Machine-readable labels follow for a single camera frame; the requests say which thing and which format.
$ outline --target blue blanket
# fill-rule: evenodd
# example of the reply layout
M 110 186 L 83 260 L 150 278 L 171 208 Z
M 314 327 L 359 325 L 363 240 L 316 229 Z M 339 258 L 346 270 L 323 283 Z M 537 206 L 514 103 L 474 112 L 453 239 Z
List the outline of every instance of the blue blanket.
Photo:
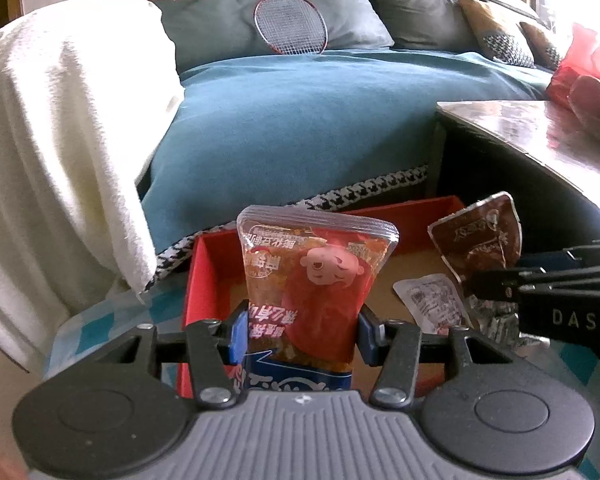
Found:
M 158 253 L 231 221 L 427 163 L 438 101 L 543 98 L 550 74 L 476 53 L 328 51 L 182 74 L 183 104 L 142 200 Z

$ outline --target gray ribbed panel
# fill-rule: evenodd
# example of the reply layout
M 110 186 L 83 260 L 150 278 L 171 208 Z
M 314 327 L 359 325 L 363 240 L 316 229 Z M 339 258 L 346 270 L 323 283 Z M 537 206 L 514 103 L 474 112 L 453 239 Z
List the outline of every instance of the gray ribbed panel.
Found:
M 180 447 L 123 480 L 489 478 L 448 462 L 407 415 L 375 410 L 357 392 L 252 391 L 236 408 L 201 415 Z M 574 470 L 542 478 L 583 480 Z

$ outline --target white blanket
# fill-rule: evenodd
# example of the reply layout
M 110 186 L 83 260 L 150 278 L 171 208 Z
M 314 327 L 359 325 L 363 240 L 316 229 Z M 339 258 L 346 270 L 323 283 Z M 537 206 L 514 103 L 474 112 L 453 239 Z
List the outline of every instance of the white blanket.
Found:
M 150 2 L 69 0 L 0 30 L 0 348 L 25 368 L 154 275 L 136 183 L 183 98 Z

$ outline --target checkered cloth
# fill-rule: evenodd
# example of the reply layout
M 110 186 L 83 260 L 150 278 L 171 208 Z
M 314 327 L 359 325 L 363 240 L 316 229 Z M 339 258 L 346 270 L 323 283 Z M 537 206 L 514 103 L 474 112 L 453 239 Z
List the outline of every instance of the checkered cloth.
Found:
M 174 274 L 143 295 L 144 304 L 132 292 L 126 292 L 72 317 L 58 331 L 46 377 L 57 374 L 139 323 L 154 323 L 161 333 L 180 330 L 186 283 L 186 274 Z M 580 471 L 589 480 L 598 480 L 600 362 L 587 348 L 556 341 L 548 350 L 542 347 L 532 350 L 528 360 L 579 391 L 591 404 L 596 417 L 596 432 Z M 163 367 L 163 382 L 173 386 L 175 377 L 176 365 Z

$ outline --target blue package label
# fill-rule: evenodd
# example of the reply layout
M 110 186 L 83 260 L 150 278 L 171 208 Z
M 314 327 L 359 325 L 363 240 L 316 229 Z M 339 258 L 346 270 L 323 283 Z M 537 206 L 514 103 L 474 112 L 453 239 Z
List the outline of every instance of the blue package label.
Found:
M 274 392 L 330 392 L 351 388 L 351 372 L 330 372 L 275 361 L 270 358 L 272 353 L 273 350 L 265 350 L 245 355 L 245 388 Z

